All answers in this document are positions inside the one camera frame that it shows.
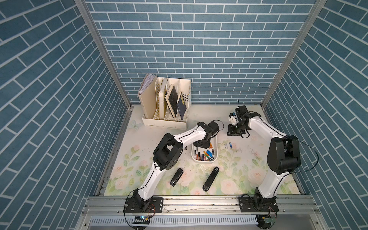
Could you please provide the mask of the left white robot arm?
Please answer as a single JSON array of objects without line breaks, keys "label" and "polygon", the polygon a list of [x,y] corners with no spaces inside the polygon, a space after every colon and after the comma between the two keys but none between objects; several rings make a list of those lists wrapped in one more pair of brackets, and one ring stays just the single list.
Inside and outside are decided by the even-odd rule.
[{"label": "left white robot arm", "polygon": [[177,164],[184,148],[194,143],[207,148],[219,131],[218,123],[211,121],[198,122],[192,129],[181,134],[166,133],[153,151],[150,172],[142,186],[133,192],[133,198],[144,203],[150,201],[163,175]]}]

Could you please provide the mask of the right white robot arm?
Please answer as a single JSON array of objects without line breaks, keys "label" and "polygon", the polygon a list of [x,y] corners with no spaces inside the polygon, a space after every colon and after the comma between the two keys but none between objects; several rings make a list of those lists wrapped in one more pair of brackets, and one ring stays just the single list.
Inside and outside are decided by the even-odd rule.
[{"label": "right white robot arm", "polygon": [[228,136],[250,137],[249,130],[256,132],[269,143],[267,174],[259,187],[256,198],[270,200],[276,197],[278,186],[284,177],[301,165],[299,141],[296,136],[277,130],[267,123],[258,112],[249,111],[245,105],[238,106],[229,114]]}]

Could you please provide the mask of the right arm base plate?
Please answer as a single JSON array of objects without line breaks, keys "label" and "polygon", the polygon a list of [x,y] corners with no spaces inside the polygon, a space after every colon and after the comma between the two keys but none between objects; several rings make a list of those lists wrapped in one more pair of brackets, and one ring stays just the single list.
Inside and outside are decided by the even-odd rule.
[{"label": "right arm base plate", "polygon": [[241,212],[279,212],[276,198],[263,198],[256,196],[239,197]]}]

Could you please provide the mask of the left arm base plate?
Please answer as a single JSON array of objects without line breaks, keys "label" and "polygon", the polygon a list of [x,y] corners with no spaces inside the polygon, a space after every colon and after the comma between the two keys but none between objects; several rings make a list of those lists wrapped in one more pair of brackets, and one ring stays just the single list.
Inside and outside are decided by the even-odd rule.
[{"label": "left arm base plate", "polygon": [[124,213],[162,213],[163,197],[152,197],[149,200],[143,200],[139,197],[130,197],[126,199]]}]

